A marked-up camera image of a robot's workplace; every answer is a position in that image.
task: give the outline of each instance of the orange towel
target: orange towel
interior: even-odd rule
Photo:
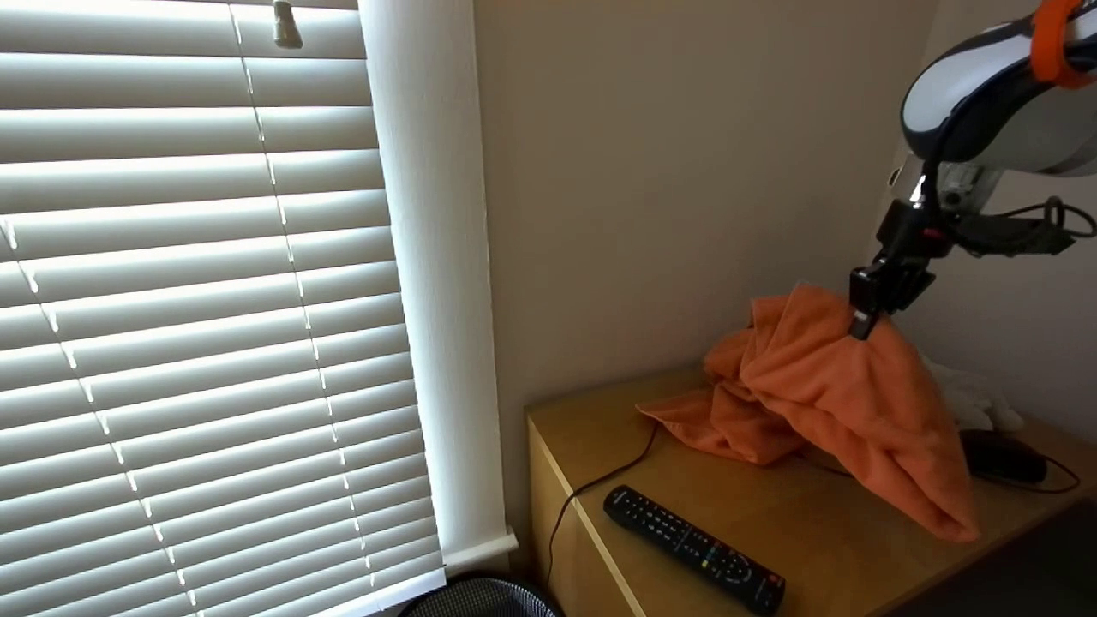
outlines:
[[[750,329],[706,355],[709,395],[640,411],[697,449],[746,463],[775,463],[805,437],[937,537],[973,540],[960,436],[918,352],[888,319],[870,338],[848,324],[848,297],[824,288],[754,303]]]

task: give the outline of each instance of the window blind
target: window blind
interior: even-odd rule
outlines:
[[[0,612],[442,584],[353,0],[0,0]]]

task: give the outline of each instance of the white horizontal blind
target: white horizontal blind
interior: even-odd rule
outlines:
[[[0,612],[439,586],[353,0],[0,0]]]

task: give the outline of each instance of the remote control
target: remote control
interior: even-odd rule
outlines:
[[[613,487],[606,495],[606,513],[660,545],[661,551],[676,555],[733,601],[741,601],[750,612],[775,612],[785,596],[785,580],[766,570],[762,561],[746,557],[743,551],[718,540],[714,535],[694,529],[680,513],[664,509],[661,504],[649,499],[630,487]]]

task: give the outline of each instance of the wooden surface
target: wooden surface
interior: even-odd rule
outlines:
[[[542,573],[561,498],[646,449],[649,420],[634,404],[697,385],[697,371],[673,371],[533,408],[533,506]],[[694,452],[661,432],[640,467],[572,499],[556,537],[550,586],[569,617],[743,612],[730,596],[605,513],[606,491],[630,484],[783,573],[790,584],[783,617],[888,612],[1093,491],[1093,445],[1036,424],[1022,437],[1085,473],[1086,487],[1074,495],[1020,495],[976,484],[983,537],[946,545],[862,484],[816,463],[790,459],[757,468]]]

